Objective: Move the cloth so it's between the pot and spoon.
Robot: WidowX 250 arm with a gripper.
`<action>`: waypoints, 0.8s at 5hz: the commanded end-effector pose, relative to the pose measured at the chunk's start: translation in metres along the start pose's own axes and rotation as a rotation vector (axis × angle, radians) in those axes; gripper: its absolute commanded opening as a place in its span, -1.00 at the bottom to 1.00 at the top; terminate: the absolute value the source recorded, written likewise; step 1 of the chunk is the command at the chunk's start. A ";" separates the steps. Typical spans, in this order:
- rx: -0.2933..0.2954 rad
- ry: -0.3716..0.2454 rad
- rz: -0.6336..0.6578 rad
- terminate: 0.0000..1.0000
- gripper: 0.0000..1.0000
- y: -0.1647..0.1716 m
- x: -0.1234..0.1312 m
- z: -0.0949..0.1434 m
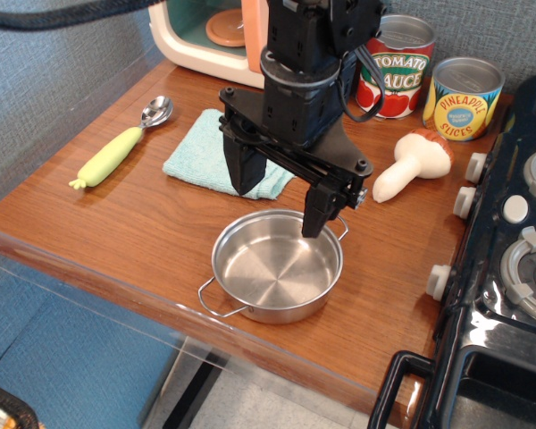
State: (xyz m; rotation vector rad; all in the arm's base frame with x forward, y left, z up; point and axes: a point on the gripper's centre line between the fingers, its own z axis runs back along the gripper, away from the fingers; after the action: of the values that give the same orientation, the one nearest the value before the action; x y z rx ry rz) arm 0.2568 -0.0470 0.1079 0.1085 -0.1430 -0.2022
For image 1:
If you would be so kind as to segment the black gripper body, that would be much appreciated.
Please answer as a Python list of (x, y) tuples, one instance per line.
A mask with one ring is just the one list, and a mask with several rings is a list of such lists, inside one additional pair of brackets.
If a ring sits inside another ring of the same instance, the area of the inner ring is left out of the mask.
[(227, 87), (219, 94), (223, 136), (255, 146), (267, 163), (292, 172), (309, 189), (318, 183), (334, 189), (341, 209), (358, 208), (373, 168), (345, 134), (342, 121), (366, 122), (374, 115), (356, 115), (348, 107), (360, 63), (373, 67), (367, 53), (349, 53), (311, 72), (293, 71), (272, 54), (262, 54), (263, 92)]

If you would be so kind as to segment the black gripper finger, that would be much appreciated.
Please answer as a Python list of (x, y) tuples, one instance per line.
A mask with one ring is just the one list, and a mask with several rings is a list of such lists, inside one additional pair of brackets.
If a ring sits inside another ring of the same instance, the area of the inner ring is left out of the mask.
[(264, 178), (267, 158), (255, 146), (228, 134), (223, 136), (223, 151), (230, 183), (238, 195), (244, 196)]
[(302, 235), (317, 238), (330, 219), (334, 219), (342, 203), (338, 193), (325, 185), (312, 185), (306, 193)]

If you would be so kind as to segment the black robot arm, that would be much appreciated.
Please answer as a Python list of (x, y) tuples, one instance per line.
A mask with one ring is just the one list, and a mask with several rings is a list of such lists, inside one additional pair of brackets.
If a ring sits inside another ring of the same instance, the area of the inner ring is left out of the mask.
[(247, 194), (274, 162), (309, 183), (302, 234), (316, 238), (345, 207), (363, 202), (373, 167), (349, 139), (344, 117), (358, 65), (381, 82), (366, 44), (380, 33), (382, 1), (271, 1), (267, 45), (260, 55), (264, 91), (220, 93), (223, 151), (232, 187)]

